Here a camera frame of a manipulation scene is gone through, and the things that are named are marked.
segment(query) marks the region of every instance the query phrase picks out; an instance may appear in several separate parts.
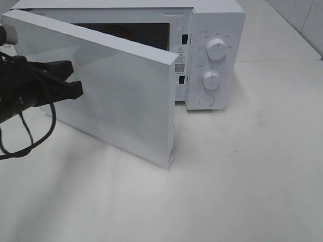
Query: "white microwave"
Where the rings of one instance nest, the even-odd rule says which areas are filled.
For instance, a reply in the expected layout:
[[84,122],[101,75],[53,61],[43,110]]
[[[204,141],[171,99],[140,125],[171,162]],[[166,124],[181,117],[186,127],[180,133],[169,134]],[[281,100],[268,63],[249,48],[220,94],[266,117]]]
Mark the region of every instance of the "white microwave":
[[20,0],[3,14],[19,55],[72,61],[84,95],[58,119],[166,167],[175,101],[225,107],[244,19],[234,0]]

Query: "control panel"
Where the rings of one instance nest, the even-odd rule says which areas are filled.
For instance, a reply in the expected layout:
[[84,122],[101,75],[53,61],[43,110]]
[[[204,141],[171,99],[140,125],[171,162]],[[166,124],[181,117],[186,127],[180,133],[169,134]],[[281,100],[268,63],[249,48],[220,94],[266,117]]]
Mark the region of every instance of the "control panel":
[[188,110],[225,107],[244,19],[244,13],[194,15]]

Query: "dial knob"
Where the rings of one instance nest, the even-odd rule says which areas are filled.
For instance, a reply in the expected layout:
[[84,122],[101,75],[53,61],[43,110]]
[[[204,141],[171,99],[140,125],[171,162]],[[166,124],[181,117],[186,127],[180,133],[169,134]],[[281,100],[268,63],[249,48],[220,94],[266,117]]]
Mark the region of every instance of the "dial knob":
[[213,39],[207,44],[206,49],[210,59],[222,59],[226,55],[227,44],[222,39]]
[[220,85],[220,74],[218,72],[207,72],[203,75],[202,81],[205,89],[213,90]]

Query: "black cable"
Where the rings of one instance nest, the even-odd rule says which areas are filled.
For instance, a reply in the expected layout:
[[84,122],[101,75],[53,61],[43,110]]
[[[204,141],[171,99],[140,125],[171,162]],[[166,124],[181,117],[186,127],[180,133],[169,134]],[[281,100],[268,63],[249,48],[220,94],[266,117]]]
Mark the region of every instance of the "black cable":
[[32,74],[36,78],[36,80],[41,85],[41,87],[42,87],[42,89],[44,91],[44,94],[45,94],[45,97],[46,97],[47,101],[49,102],[50,110],[51,110],[51,114],[52,114],[52,116],[51,116],[51,125],[50,125],[50,128],[49,128],[49,131],[41,139],[39,139],[37,142],[31,144],[30,146],[28,146],[25,149],[22,149],[20,151],[14,152],[14,153],[9,153],[4,148],[3,142],[2,142],[2,132],[1,132],[1,128],[0,128],[0,149],[5,154],[5,155],[0,155],[0,160],[4,160],[4,159],[9,159],[9,158],[19,158],[19,157],[26,156],[27,154],[30,153],[30,151],[32,149],[34,149],[35,147],[37,147],[38,145],[40,145],[41,143],[43,143],[52,134],[52,132],[53,132],[53,130],[55,128],[55,125],[56,125],[56,110],[55,110],[55,106],[54,106],[54,103],[52,101],[52,98],[51,98],[51,96],[50,96],[50,94],[49,94],[49,92],[48,92],[45,84],[43,83],[42,79],[39,77],[38,74],[35,74],[34,72],[30,71],[28,65],[25,65],[25,64],[22,64],[20,62],[15,61],[15,59],[13,59],[11,56],[9,56],[9,55],[7,55],[5,53],[2,53],[2,52],[0,52],[0,55],[6,57],[10,61],[15,62],[22,69],[26,70],[27,72],[29,72],[30,74]]

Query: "microwave door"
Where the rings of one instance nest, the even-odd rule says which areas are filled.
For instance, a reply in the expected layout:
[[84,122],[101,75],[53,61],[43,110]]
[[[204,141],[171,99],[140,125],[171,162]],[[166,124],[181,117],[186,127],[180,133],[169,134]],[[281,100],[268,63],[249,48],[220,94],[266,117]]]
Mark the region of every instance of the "microwave door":
[[[25,11],[3,14],[29,61],[70,60],[84,95],[58,119],[158,165],[172,161],[176,54]],[[41,108],[50,113],[47,106]]]

